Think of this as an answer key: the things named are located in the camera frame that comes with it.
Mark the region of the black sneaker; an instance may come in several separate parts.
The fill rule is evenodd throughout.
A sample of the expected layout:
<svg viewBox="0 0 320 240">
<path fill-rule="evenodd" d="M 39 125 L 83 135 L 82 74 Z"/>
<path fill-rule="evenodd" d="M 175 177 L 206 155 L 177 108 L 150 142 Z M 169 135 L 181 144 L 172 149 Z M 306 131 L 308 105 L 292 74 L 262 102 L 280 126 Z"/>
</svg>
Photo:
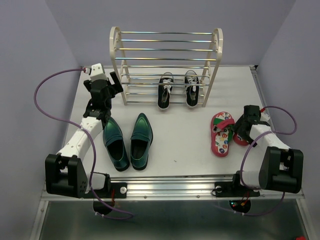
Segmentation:
<svg viewBox="0 0 320 240">
<path fill-rule="evenodd" d="M 160 110 L 166 110 L 170 105 L 173 83 L 174 76 L 171 72 L 165 72 L 159 79 L 157 106 Z"/>
<path fill-rule="evenodd" d="M 194 108 L 198 104 L 200 90 L 198 86 L 200 82 L 196 72 L 188 70 L 184 77 L 184 83 L 186 84 L 186 104 L 189 108 Z"/>
</svg>

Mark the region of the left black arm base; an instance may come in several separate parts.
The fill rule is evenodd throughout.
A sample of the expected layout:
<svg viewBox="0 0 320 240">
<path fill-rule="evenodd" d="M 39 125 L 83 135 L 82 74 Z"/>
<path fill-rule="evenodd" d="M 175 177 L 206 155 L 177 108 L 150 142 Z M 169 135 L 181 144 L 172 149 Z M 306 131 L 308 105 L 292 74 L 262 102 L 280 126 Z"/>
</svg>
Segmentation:
<svg viewBox="0 0 320 240">
<path fill-rule="evenodd" d="M 109 186 L 106 186 L 102 189 L 96 189 L 95 193 L 101 199 L 107 199 L 105 203 L 114 208 L 117 199 L 125 199 L 127 197 L 127 187 L 128 184 L 126 182 L 111 182 Z M 99 214 L 108 215 L 113 211 L 109 207 L 106 207 L 105 205 L 100 203 L 91 191 L 85 193 L 83 198 L 94 199 L 92 205 L 93 210 L 98 212 Z"/>
</svg>

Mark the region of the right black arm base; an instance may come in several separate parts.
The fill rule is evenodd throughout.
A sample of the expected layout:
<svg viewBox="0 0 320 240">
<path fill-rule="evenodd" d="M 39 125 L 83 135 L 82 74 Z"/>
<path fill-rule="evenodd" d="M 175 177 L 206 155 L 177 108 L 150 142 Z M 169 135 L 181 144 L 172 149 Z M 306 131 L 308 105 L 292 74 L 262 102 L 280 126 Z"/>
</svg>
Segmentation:
<svg viewBox="0 0 320 240">
<path fill-rule="evenodd" d="M 218 181 L 215 183 L 211 195 L 217 198 L 229 198 L 231 210 L 244 215 L 251 209 L 251 198 L 260 197 L 260 192 L 246 188 L 240 183 Z"/>
</svg>

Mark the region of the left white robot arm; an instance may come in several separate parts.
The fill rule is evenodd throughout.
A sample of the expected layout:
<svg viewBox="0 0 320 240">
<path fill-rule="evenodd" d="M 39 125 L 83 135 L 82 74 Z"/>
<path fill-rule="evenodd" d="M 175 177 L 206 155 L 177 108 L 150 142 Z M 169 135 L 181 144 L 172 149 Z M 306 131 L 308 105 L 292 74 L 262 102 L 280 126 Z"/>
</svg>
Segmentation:
<svg viewBox="0 0 320 240">
<path fill-rule="evenodd" d="M 109 78 L 104 72 L 89 74 L 90 79 L 84 86 L 91 95 L 77 130 L 56 154 L 49 154 L 45 159 L 45 183 L 49 194 L 84 198 L 97 193 L 100 197 L 112 192 L 110 176 L 106 173 L 87 173 L 83 160 L 93 146 L 95 138 L 104 133 L 112 123 L 112 98 L 123 92 L 117 74 L 113 71 Z"/>
</svg>

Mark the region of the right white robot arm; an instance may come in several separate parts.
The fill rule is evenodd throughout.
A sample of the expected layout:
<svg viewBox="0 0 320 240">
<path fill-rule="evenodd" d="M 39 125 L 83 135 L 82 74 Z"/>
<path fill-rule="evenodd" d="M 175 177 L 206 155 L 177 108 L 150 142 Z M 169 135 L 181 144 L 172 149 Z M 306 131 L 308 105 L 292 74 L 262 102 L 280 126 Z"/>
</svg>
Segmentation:
<svg viewBox="0 0 320 240">
<path fill-rule="evenodd" d="M 278 138 L 265 110 L 257 105 L 246 105 L 233 126 L 234 142 L 247 147 L 240 169 L 230 182 L 231 192 L 235 195 L 242 195 L 247 190 L 297 194 L 302 188 L 304 154 Z M 245 171 L 245 160 L 252 149 L 262 155 L 261 166 L 255 171 Z"/>
</svg>

